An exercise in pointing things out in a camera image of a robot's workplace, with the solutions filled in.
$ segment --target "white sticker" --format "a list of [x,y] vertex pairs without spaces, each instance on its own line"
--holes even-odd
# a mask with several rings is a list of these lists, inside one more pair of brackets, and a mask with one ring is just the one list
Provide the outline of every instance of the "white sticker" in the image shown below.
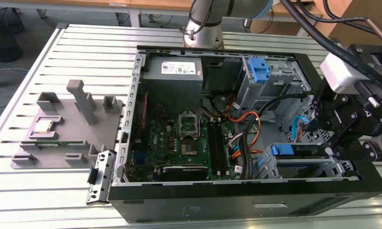
[[163,62],[162,74],[188,74],[195,75],[194,62]]
[[127,6],[127,4],[119,4],[119,3],[109,3],[109,6]]
[[232,107],[235,107],[235,109],[238,110],[240,106],[238,103],[232,102]]
[[242,173],[242,166],[235,166],[235,173]]

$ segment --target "green circuit board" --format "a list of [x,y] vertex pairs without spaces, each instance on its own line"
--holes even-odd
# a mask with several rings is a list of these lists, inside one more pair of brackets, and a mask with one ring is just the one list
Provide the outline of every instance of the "green circuit board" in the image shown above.
[[[182,119],[182,130],[195,130],[194,120]],[[208,180],[230,180],[238,176],[232,173],[230,158],[226,155],[227,168],[226,174],[218,175],[216,171],[211,171],[211,156],[207,136],[207,120],[199,121],[199,137],[179,138],[179,122],[178,119],[155,119],[149,124],[148,141],[141,144],[135,144],[131,153],[131,163],[128,166],[128,174],[131,180],[137,182],[159,181],[156,172],[166,166],[202,166],[208,168]],[[228,122],[220,123],[223,139],[226,142],[227,133],[232,131],[232,124]]]

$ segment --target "ram slot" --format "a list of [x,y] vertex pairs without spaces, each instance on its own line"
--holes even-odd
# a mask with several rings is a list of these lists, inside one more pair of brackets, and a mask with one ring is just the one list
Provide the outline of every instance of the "ram slot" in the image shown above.
[[211,171],[214,174],[216,173],[216,175],[220,175],[227,171],[220,123],[210,122],[207,132],[210,141]]
[[210,146],[210,155],[211,155],[211,171],[212,174],[218,170],[218,159],[216,159],[216,144],[215,144],[215,132],[214,132],[214,122],[210,122],[207,125],[207,134],[208,134],[208,146]]
[[224,152],[224,143],[223,143],[223,135],[220,129],[220,123],[214,124],[215,127],[215,143],[216,143],[216,158],[218,158],[218,169],[222,174],[227,171],[227,159]]

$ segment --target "aluminum extrusion table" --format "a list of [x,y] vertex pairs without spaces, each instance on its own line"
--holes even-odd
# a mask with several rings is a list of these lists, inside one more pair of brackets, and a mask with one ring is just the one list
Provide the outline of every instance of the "aluminum extrusion table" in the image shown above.
[[[319,71],[326,55],[305,37],[226,32],[226,49],[299,52]],[[13,170],[12,155],[39,109],[40,92],[72,98],[69,79],[84,81],[93,98],[107,94],[127,100],[136,45],[180,46],[176,30],[69,25],[56,29],[0,117],[0,227],[96,228],[128,226],[111,205],[85,206],[88,169]],[[382,176],[382,163],[375,163]],[[143,228],[382,228],[382,195],[339,206],[315,217],[182,222]]]

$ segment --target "motherboard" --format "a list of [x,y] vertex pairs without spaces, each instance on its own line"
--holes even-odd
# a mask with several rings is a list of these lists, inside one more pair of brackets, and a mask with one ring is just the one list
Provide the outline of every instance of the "motherboard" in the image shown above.
[[226,147],[232,124],[192,117],[151,120],[148,140],[133,143],[129,154],[131,182],[239,179]]

